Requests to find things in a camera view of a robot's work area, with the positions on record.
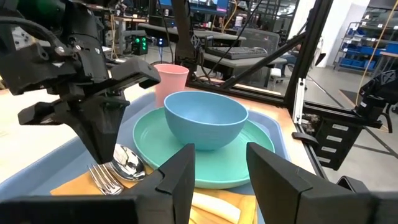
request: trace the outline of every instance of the blue bowl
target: blue bowl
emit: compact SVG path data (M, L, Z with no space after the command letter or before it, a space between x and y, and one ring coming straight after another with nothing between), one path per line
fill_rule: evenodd
M247 109L228 97L205 91L181 91L164 100L167 124L182 143L199 150L226 146L243 129Z

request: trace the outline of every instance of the spoon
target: spoon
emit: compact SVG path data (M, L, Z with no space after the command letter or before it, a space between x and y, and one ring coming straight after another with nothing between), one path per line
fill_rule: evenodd
M145 176L143 161L131 149L116 144L113 152L113 160L110 167L114 173L124 180L140 181Z

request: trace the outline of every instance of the silver fork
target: silver fork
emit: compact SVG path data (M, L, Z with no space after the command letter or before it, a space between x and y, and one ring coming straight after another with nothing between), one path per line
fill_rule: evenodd
M102 194L118 195L123 191L123 185L112 176L104 164L92 164L91 167L88 166L88 170Z

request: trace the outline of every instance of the keyboard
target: keyboard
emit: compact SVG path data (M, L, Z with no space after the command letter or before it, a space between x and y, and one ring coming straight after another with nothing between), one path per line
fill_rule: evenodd
M206 53L222 57L229 47L208 47L206 48ZM251 47L233 47L225 55L224 58L236 60L236 59L246 59L246 58L256 58L265 57L267 52L262 49L254 49Z

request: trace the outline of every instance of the computer screen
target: computer screen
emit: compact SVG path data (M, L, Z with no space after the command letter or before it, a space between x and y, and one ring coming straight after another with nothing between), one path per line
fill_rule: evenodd
M191 12L226 16L228 0L189 0ZM160 0L162 7L171 9L171 0Z

